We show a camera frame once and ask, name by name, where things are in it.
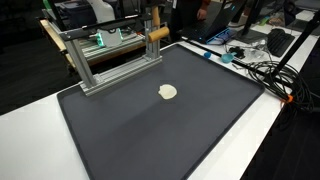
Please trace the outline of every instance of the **laptop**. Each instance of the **laptop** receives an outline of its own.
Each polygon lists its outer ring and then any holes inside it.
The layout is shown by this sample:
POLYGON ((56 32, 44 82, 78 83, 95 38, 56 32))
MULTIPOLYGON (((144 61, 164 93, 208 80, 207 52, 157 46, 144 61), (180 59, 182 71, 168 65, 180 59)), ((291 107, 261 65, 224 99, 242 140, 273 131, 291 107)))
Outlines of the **laptop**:
POLYGON ((217 17, 210 23, 207 20, 199 21, 191 26, 185 27, 180 34, 191 40, 202 44, 209 44, 217 35, 228 31, 227 25, 244 5, 246 0, 235 0, 226 3, 217 17))

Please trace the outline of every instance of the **person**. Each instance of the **person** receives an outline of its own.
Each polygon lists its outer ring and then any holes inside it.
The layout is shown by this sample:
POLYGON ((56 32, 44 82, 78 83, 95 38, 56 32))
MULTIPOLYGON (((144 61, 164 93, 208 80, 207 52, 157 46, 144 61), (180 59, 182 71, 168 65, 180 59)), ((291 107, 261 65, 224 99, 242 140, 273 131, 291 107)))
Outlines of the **person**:
POLYGON ((170 18, 170 37, 172 42, 178 41, 181 35, 177 31, 183 27, 204 20, 211 0, 173 0, 170 18))

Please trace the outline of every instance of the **wire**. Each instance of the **wire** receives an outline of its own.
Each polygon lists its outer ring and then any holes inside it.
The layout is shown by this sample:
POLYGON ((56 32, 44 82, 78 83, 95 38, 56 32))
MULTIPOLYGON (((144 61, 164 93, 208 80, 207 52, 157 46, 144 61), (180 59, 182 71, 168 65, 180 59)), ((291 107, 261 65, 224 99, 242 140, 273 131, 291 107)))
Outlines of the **wire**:
POLYGON ((249 63, 248 65, 255 69, 255 71, 249 71, 249 75, 278 96, 285 104, 303 112, 312 112, 313 99, 311 92, 299 72, 292 66, 286 65, 279 72, 276 72, 276 76, 272 76, 271 74, 278 64, 279 62, 273 61, 249 63), (263 70, 265 76, 258 75, 257 70, 263 70), (285 86, 292 90, 291 94, 287 92, 285 86))
POLYGON ((315 94, 315 93, 313 93, 313 92, 310 92, 311 93, 311 95, 313 95, 314 97, 316 97, 316 98, 319 98, 320 99, 320 96, 319 95, 317 95, 317 94, 315 94))
POLYGON ((239 28, 245 26, 246 24, 236 25, 236 26, 228 26, 229 28, 239 28))

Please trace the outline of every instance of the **dark floor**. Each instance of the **dark floor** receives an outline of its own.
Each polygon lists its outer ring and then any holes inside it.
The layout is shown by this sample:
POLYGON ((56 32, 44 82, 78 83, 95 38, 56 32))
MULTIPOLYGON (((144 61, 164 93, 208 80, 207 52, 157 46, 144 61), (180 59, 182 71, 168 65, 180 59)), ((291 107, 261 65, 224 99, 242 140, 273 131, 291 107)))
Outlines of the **dark floor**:
MULTIPOLYGON (((320 41, 318 40, 300 74, 312 92, 320 94, 320 41)), ((320 99, 314 98, 320 107, 320 99)), ((242 180, 320 179, 320 113, 298 113, 287 128, 279 128, 288 112, 275 121, 242 180)))

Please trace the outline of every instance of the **white object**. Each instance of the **white object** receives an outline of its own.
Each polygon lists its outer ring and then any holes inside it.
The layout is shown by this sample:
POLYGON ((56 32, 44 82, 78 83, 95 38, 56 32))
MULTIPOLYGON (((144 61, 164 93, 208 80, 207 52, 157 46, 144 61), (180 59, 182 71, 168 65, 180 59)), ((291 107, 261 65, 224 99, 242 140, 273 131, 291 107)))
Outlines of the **white object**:
POLYGON ((172 99, 177 95, 177 89, 170 84, 160 86, 159 92, 161 97, 165 100, 172 99))

